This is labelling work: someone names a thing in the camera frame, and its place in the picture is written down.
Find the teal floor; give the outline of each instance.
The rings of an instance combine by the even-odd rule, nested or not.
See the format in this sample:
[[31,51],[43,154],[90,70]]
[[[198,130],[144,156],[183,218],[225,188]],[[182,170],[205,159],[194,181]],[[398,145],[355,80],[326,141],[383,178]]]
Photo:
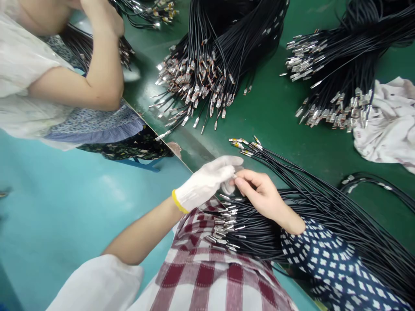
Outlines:
[[[0,198],[0,305],[9,311],[44,311],[76,268],[191,175],[178,158],[153,173],[2,131],[0,146],[0,191],[10,191]],[[170,232],[142,263],[142,289],[172,239]],[[298,285],[277,277],[300,310],[315,310]]]

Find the hand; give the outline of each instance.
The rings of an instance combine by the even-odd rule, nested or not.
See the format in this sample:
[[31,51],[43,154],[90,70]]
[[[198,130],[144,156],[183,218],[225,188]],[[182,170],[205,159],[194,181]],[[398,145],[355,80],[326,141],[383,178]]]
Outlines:
[[242,170],[236,175],[236,186],[251,201],[258,212],[274,220],[290,234],[298,235],[304,232],[306,228],[304,221],[285,204],[267,174]]
[[68,1],[68,6],[71,9],[82,11],[82,4],[81,4],[80,0],[69,0]]
[[104,31],[106,35],[113,33],[117,38],[124,35],[124,21],[108,0],[80,0],[80,3],[91,21],[94,34]]
[[220,184],[233,177],[234,166],[242,165],[243,159],[225,155],[205,164],[187,182],[173,190],[173,199],[185,214],[209,200]]

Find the person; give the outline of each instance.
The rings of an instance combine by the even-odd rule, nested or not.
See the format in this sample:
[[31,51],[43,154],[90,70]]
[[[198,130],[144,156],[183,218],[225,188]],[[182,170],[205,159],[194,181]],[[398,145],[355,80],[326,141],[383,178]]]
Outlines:
[[[215,220],[203,211],[223,209],[211,197],[221,183],[233,179],[234,166],[242,162],[223,156],[205,164],[172,196],[127,227],[101,256],[78,268],[47,311],[297,310],[269,262],[218,248],[206,239],[214,232]],[[328,302],[330,310],[411,309],[362,265],[353,247],[285,204],[266,174],[241,170],[234,183],[264,217],[281,226],[288,261],[313,278],[313,293]],[[134,302],[143,276],[139,264],[177,222],[160,271]]]
[[[55,36],[74,9],[85,12],[94,34],[85,77]],[[123,34],[123,20],[108,0],[0,0],[0,127],[14,137],[111,160],[172,156],[122,99]]]

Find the stool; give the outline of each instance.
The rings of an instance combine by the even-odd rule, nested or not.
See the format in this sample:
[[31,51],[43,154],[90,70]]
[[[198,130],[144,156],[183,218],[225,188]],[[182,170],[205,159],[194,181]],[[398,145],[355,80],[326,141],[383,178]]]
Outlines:
[[138,158],[132,158],[132,159],[134,161],[131,161],[130,159],[124,159],[124,160],[116,160],[116,162],[120,162],[120,163],[123,163],[123,164],[135,166],[135,167],[138,167],[138,168],[142,168],[142,169],[145,169],[145,170],[148,170],[148,171],[152,171],[154,173],[158,173],[160,171],[158,168],[155,168],[154,165],[157,164],[158,162],[160,162],[162,160],[162,158],[155,159],[155,160],[151,161],[149,164],[140,163]]

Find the crumpled cloth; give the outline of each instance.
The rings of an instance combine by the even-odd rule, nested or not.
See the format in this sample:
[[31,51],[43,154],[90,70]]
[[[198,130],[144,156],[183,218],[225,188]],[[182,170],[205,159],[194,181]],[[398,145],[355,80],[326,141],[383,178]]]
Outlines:
[[368,124],[353,129],[354,146],[368,161],[401,163],[415,174],[415,87],[400,77],[376,81]]

